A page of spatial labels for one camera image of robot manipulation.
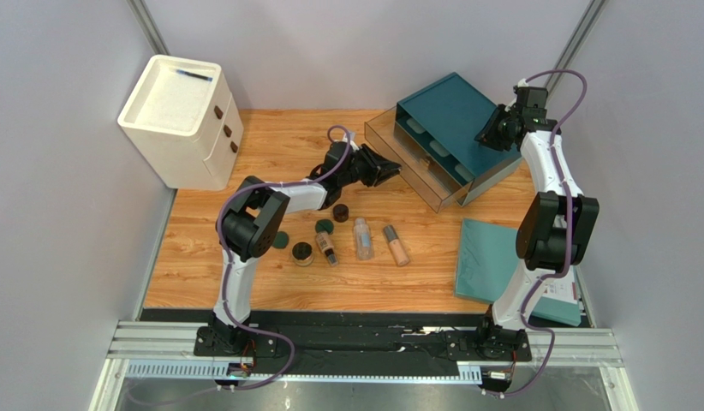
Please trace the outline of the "clear plastic bottle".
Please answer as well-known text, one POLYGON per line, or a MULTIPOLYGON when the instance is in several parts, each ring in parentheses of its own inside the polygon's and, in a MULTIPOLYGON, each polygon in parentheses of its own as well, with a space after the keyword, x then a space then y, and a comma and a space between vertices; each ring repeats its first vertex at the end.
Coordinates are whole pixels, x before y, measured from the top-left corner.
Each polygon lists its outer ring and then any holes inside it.
POLYGON ((364 217, 358 217, 354 225, 355 250, 359 260, 369 260, 374 256, 372 235, 364 217))

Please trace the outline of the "transparent smoky drawer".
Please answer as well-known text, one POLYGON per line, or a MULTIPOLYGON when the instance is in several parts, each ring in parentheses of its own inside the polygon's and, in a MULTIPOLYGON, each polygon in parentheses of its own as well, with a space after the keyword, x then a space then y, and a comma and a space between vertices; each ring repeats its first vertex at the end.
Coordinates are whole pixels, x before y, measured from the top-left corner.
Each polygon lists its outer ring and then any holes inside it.
POLYGON ((391 108, 365 122, 365 139, 380 155, 401 165, 400 176, 435 212, 462 206, 470 185, 461 184, 439 162, 426 130, 391 108))

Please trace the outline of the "brown foundation bottle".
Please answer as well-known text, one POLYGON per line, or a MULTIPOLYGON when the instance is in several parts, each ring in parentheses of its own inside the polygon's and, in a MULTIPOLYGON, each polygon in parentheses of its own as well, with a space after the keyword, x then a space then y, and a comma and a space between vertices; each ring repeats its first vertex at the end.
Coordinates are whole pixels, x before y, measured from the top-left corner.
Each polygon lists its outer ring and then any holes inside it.
POLYGON ((337 266, 339 264, 334 244, 331 240, 331 236, 326 231, 320 231, 315 236, 315 241, 319 247, 320 252, 325 256, 327 263, 330 266, 337 266))

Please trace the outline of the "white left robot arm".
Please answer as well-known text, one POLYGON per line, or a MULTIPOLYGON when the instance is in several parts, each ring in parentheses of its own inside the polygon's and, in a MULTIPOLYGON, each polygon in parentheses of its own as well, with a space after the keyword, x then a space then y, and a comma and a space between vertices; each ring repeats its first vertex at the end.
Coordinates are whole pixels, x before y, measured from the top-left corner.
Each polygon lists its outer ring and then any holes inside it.
POLYGON ((257 267, 286 215, 324 210, 339 200, 344 187, 357 182, 377 187, 401 169, 369 146, 345 138, 333 141, 324 161, 300 181, 247 177, 218 214, 216 231, 224 257, 221 287, 207 325, 197 331, 194 354, 235 356, 246 348, 253 333, 247 320, 257 267))

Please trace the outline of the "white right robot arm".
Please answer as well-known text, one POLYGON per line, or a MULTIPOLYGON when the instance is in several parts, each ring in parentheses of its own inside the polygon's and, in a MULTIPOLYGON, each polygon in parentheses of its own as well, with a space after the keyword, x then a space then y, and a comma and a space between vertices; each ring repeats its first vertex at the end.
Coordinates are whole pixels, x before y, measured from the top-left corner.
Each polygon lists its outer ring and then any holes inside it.
POLYGON ((514 358, 523 347, 531 312, 546 288, 582 261, 600 212, 598 200, 585 196, 570 173, 561 123, 546 114, 548 91, 522 80, 514 93, 515 100, 498 105, 476 137, 496 151, 516 148, 535 189, 516 235, 518 265, 477 328, 478 354, 492 360, 514 358))

